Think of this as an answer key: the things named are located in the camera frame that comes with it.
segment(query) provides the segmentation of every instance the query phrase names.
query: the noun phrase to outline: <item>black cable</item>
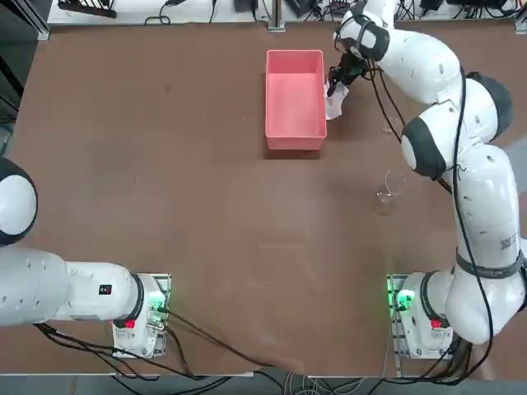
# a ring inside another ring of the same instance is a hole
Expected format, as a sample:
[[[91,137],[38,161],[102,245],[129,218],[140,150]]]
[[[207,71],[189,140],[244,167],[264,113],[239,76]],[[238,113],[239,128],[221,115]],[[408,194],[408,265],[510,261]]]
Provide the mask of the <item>black cable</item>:
[[[194,325],[193,323],[191,323],[188,319],[180,316],[179,314],[177,313],[174,313],[173,311],[170,311],[168,309],[165,309],[163,307],[160,307],[157,309],[157,311],[161,312],[161,313],[166,313],[166,314],[169,314],[171,315],[172,317],[175,317],[177,318],[179,321],[181,321],[182,323],[185,323],[187,324],[189,327],[191,327],[192,329],[194,329],[195,331],[197,331],[199,333],[199,336],[209,342],[211,342],[212,344],[215,344],[216,346],[219,346],[219,347],[222,347],[222,348],[225,348],[226,350],[232,352],[233,354],[239,356],[240,358],[250,362],[251,364],[255,364],[255,365],[259,365],[259,366],[263,366],[264,368],[273,368],[274,366],[273,365],[270,365],[266,362],[262,362],[260,360],[256,360],[255,358],[251,358],[250,356],[242,353],[241,351],[238,351],[237,349],[235,349],[233,346],[230,346],[228,345],[227,343],[225,342],[222,342],[221,340],[217,339],[216,337],[214,337],[213,335],[211,335],[210,333],[208,332],[205,332],[204,330],[202,330],[201,328],[198,328],[196,325]]]
[[[458,186],[459,138],[461,136],[461,127],[463,125],[464,108],[465,108],[465,101],[466,101],[466,94],[467,94],[467,81],[466,81],[466,76],[464,75],[463,68],[461,68],[461,76],[462,76],[461,103],[460,103],[460,110],[459,110],[458,127],[457,127],[457,132],[455,135],[455,143],[454,143],[454,162],[453,162],[454,168],[453,168],[453,173],[452,173],[452,176],[453,176],[452,193],[454,197],[455,212],[458,217],[461,234],[463,235],[463,241],[465,243],[467,253],[469,254],[469,257],[470,257],[470,263],[472,265],[474,276],[476,277],[476,280],[478,282],[479,290],[481,291],[483,303],[485,304],[485,310],[487,311],[489,339],[488,339],[487,349],[485,350],[485,354],[483,354],[483,357],[479,360],[479,362],[476,365],[474,365],[472,368],[470,368],[466,374],[461,376],[459,379],[449,383],[449,385],[456,385],[457,383],[461,383],[463,380],[468,378],[474,371],[476,371],[476,369],[479,368],[479,366],[481,366],[483,362],[485,362],[485,360],[488,358],[491,352],[491,349],[492,349],[492,345],[494,343],[494,322],[492,321],[491,307],[490,307],[490,304],[488,303],[487,293],[485,292],[485,289],[483,288],[481,277],[479,276],[478,265],[476,264],[476,259],[474,258],[472,248],[470,247],[469,236],[467,234],[467,230],[464,225],[463,214],[461,212],[461,208],[459,207],[459,186]]]
[[[207,391],[211,391],[213,390],[214,388],[218,388],[220,385],[226,383],[227,381],[231,380],[232,377],[222,377],[216,381],[213,381],[209,384],[205,384],[203,385],[202,387],[197,387],[197,388],[190,388],[190,389],[185,389],[183,391],[178,391],[178,392],[175,392],[175,393],[171,393],[169,395],[184,395],[186,393],[190,393],[191,395],[199,395],[200,393],[205,393]]]
[[[441,354],[441,356],[430,366],[430,368],[428,368],[428,370],[425,373],[423,373],[422,375],[420,375],[419,377],[416,377],[416,378],[405,378],[405,377],[399,378],[399,380],[405,380],[404,382],[390,381],[388,379],[384,379],[384,381],[386,383],[391,383],[391,384],[406,385],[406,384],[414,384],[414,383],[421,383],[421,382],[433,383],[433,382],[437,381],[438,379],[442,379],[443,377],[447,377],[447,373],[449,373],[449,371],[450,371],[450,367],[449,366],[447,366],[447,368],[445,369],[444,372],[441,372],[439,374],[436,374],[436,375],[430,376],[430,377],[427,377],[427,376],[445,359],[445,357],[447,355],[449,355],[449,353],[451,353],[453,351],[453,349],[457,350],[460,340],[461,339],[458,338],[456,340],[456,342],[452,342],[450,344],[450,346],[448,347],[448,349],[446,349],[446,351]]]
[[[385,92],[386,92],[386,95],[388,96],[389,101],[394,106],[395,112],[399,116],[399,119],[401,120],[401,123],[403,124],[403,126],[406,125],[406,122],[404,121],[403,115],[399,111],[399,107],[397,107],[397,105],[394,102],[394,99],[392,98],[392,95],[388,91],[388,87],[386,86],[385,78],[382,76],[383,72],[381,71],[381,72],[379,72],[379,74],[380,74],[380,81],[382,82],[382,86],[385,88]]]
[[[216,11],[216,1],[217,0],[212,0],[212,12],[211,17],[208,18],[208,23],[212,23],[212,19],[214,18],[214,12]]]
[[[404,15],[407,15],[407,16],[408,16],[408,19],[415,19],[415,17],[412,16],[412,13],[410,12],[410,10],[408,10],[408,9],[404,6],[404,0],[400,0],[399,5],[400,5],[401,8],[403,8],[403,10],[404,10],[404,14],[401,16],[401,19],[404,19]]]
[[[145,19],[145,26],[149,25],[149,21],[159,21],[161,25],[169,25],[172,23],[170,18],[167,15],[162,15],[163,9],[165,7],[168,7],[170,5],[170,0],[165,2],[161,8],[159,9],[159,16],[149,16],[147,19]]]
[[[192,370],[190,370],[187,359],[184,356],[183,347],[181,346],[181,342],[179,338],[176,336],[175,332],[168,326],[166,327],[166,332],[170,335],[170,337],[172,337],[172,339],[174,339],[175,345],[177,346],[177,349],[178,349],[178,354],[180,355],[180,360],[181,360],[181,364],[183,365],[184,372],[188,376],[190,376],[190,378],[194,380],[202,379],[202,378],[196,377],[194,373],[192,373]]]
[[[452,19],[456,19],[459,15],[461,15],[461,12],[464,11],[465,7],[467,7],[467,5],[466,5],[466,4],[463,4],[463,5],[461,6],[461,9],[459,10],[459,12],[458,12],[457,14],[455,14],[454,17],[453,17]]]
[[[112,379],[114,379],[117,383],[119,383],[119,385],[123,386],[124,388],[126,388],[129,392],[133,393],[134,395],[143,395],[139,391],[136,391],[135,389],[130,388],[127,384],[125,384],[121,380],[117,379],[114,375],[111,375],[110,377]]]
[[[324,380],[324,379],[320,379],[320,381],[322,381],[322,383],[324,383],[324,385],[321,385],[320,383],[318,383],[318,385],[320,387],[322,387],[324,390],[332,393],[333,395],[337,395],[337,391],[341,388],[344,388],[344,387],[349,387],[350,385],[353,385],[353,384],[357,384],[357,386],[359,385],[359,383],[362,381],[363,379],[351,379],[350,381],[347,381],[345,383],[342,383],[342,384],[339,384],[337,387],[335,388],[331,388],[331,386],[329,385],[329,383]]]
[[[3,103],[5,103],[7,105],[7,107],[9,107],[10,109],[12,109],[13,111],[18,113],[18,108],[13,103],[11,103],[11,101],[9,101],[8,99],[4,98],[2,95],[0,95],[0,100]]]
[[[73,350],[78,350],[78,351],[82,351],[82,352],[90,352],[90,353],[94,354],[95,356],[99,357],[101,360],[103,360],[107,365],[112,367],[121,376],[124,376],[124,377],[129,378],[129,379],[141,379],[143,381],[157,381],[159,379],[159,376],[156,377],[156,378],[148,378],[146,376],[143,376],[142,374],[139,374],[134,368],[132,368],[132,366],[130,366],[130,364],[128,362],[126,362],[125,360],[121,360],[119,357],[111,355],[111,354],[109,354],[107,352],[93,350],[89,346],[82,345],[82,341],[74,342],[75,344],[79,345],[79,347],[77,347],[77,346],[73,346],[71,344],[67,344],[67,343],[61,342],[61,341],[59,341],[57,339],[54,339],[54,338],[52,338],[51,334],[46,332],[46,329],[40,328],[40,326],[42,326],[42,325],[43,324],[36,324],[35,326],[42,332],[42,334],[44,334],[44,336],[46,336],[53,343],[58,344],[59,346],[63,346],[65,348],[73,349]],[[117,368],[117,366],[115,366],[114,364],[109,362],[103,356],[106,356],[106,357],[108,357],[108,358],[110,358],[112,360],[116,360],[117,362],[122,363],[123,365],[125,365],[134,374],[134,376],[130,377],[127,374],[123,373],[119,368]]]
[[[380,111],[382,112],[383,116],[385,117],[385,121],[388,123],[389,130],[391,130],[391,132],[394,134],[395,138],[397,138],[397,141],[401,142],[401,136],[398,135],[397,132],[395,131],[394,125],[392,125],[391,121],[389,120],[389,117],[388,117],[388,114],[386,113],[385,107],[383,106],[382,101],[380,100],[379,91],[377,90],[377,85],[375,83],[375,76],[373,75],[373,73],[371,71],[373,66],[371,65],[370,59],[367,59],[366,62],[368,64],[368,68],[369,68],[369,72],[370,72],[370,76],[371,76],[371,84],[373,85],[373,91],[375,92],[375,97],[377,99],[377,103],[380,106]]]
[[[307,16],[305,17],[304,22],[306,22],[308,19],[310,19],[310,16],[313,14],[313,12],[315,12],[315,9],[319,6],[319,2],[320,2],[320,0],[317,0],[315,2],[315,4],[313,4],[313,7],[310,9],[310,13],[307,14]]]
[[[11,85],[16,94],[19,97],[22,97],[22,95],[24,94],[24,86],[22,86],[20,81],[18,81],[18,78],[16,78],[15,74],[1,55],[0,73],[3,74],[3,76],[6,78],[6,81],[9,83],[9,85]]]
[[[270,374],[267,374],[261,370],[256,370],[254,372],[255,374],[260,374],[264,377],[267,377],[269,380],[271,380],[273,383],[275,383],[278,387],[280,387],[282,393],[283,393],[283,385],[280,384],[280,382],[278,380],[276,380],[273,376],[271,376]]]
[[[269,13],[269,9],[267,8],[267,4],[265,3],[265,0],[262,0],[262,3],[263,3],[263,8],[265,8],[265,13],[267,14],[267,17],[271,20],[273,19],[271,17],[271,14]]]
[[[117,347],[113,347],[113,346],[103,346],[101,344],[94,344],[94,343],[90,343],[90,342],[85,342],[83,340],[80,340],[80,339],[77,339],[75,337],[71,337],[71,336],[68,336],[68,335],[65,335],[59,331],[57,331],[57,329],[53,328],[53,327],[50,327],[49,325],[47,324],[37,324],[35,325],[44,335],[47,333],[51,336],[54,336],[54,337],[58,337],[58,338],[61,338],[63,340],[67,340],[69,342],[74,342],[76,344],[82,344],[83,346],[88,346],[90,348],[95,348],[95,349],[100,349],[100,350],[107,350],[107,351],[110,351],[112,353],[114,352],[119,352],[121,354],[126,354],[128,356],[133,356],[139,360],[142,360],[144,362],[147,362],[149,365],[153,365],[153,366],[156,366],[157,368],[161,368],[161,369],[164,369],[164,370],[167,370],[171,373],[175,373],[175,374],[179,374],[181,376],[184,376],[188,379],[191,379],[187,374],[183,373],[183,372],[179,372],[178,370],[176,369],[173,369],[171,368],[170,366],[166,366],[166,365],[163,365],[163,364],[159,364],[151,359],[148,359],[148,358],[144,358],[143,356],[141,355],[137,355],[137,354],[134,354],[130,351],[126,351],[126,350],[123,350],[123,349],[120,349],[120,348],[117,348]]]
[[[379,387],[385,380],[384,379],[379,379],[379,381],[377,382],[376,385],[374,385],[370,391],[368,391],[368,394],[367,395],[371,395],[376,389],[377,387]]]

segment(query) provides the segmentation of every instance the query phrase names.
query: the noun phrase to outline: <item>black label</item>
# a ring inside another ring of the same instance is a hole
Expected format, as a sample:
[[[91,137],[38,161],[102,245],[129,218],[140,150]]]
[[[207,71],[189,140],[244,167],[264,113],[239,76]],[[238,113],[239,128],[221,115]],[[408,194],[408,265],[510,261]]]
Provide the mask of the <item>black label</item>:
[[[112,285],[102,284],[99,286],[99,295],[112,295]]]

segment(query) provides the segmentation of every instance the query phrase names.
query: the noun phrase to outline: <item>white cloth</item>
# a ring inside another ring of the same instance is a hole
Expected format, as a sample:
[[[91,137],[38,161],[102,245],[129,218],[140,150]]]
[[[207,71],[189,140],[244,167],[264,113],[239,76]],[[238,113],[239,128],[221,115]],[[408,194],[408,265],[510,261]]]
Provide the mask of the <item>white cloth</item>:
[[[326,82],[324,98],[326,99],[326,120],[335,119],[343,114],[343,101],[349,89],[342,82],[337,83],[335,92],[328,97],[329,82]]]

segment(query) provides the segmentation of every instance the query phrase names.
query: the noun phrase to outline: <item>floor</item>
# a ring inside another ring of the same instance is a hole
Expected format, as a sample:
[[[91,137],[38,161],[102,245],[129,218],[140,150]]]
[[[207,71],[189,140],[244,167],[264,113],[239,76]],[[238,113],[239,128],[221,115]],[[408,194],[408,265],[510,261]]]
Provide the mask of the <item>floor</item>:
[[[266,369],[280,383],[283,383],[285,374],[277,369]],[[126,380],[132,389],[142,395],[168,395],[183,391],[193,386],[188,379],[179,377],[162,377],[154,383],[136,383],[137,380]],[[297,376],[293,384],[293,393],[301,389],[301,376]],[[342,382],[340,379],[329,379],[329,385],[336,386]],[[367,379],[361,387],[354,392],[356,395],[368,394],[368,391],[377,383],[376,379]],[[125,395],[130,392],[120,387],[110,377],[103,376],[4,376],[0,377],[0,386],[3,395],[28,395],[32,393],[52,393],[53,395]],[[503,395],[525,393],[527,383],[480,383],[474,381],[464,382],[456,387],[436,386],[433,384],[418,383],[412,385],[382,384],[374,392],[375,395]],[[212,395],[251,393],[252,395],[278,395],[282,390],[261,375],[253,378],[234,378],[230,382],[211,391]]]

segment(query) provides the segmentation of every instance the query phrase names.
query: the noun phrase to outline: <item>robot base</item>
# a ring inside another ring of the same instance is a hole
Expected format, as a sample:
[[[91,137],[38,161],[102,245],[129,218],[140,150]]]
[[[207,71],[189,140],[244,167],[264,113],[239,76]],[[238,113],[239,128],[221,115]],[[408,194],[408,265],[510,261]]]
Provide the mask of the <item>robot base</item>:
[[[126,350],[143,358],[163,356],[166,349],[165,325],[168,317],[156,311],[158,306],[166,307],[170,300],[170,274],[138,273],[144,288],[141,313],[125,328],[112,324],[114,347]],[[119,358],[133,358],[128,354],[115,352]]]
[[[420,286],[423,277],[424,273],[386,276],[398,375],[402,374],[401,356],[436,360],[452,342],[452,328],[432,328],[422,310]],[[447,355],[443,359],[450,358],[451,355]]]
[[[452,343],[452,328],[434,328],[421,302],[421,282],[424,273],[410,274],[395,296],[395,303],[404,328],[411,358],[437,360]]]

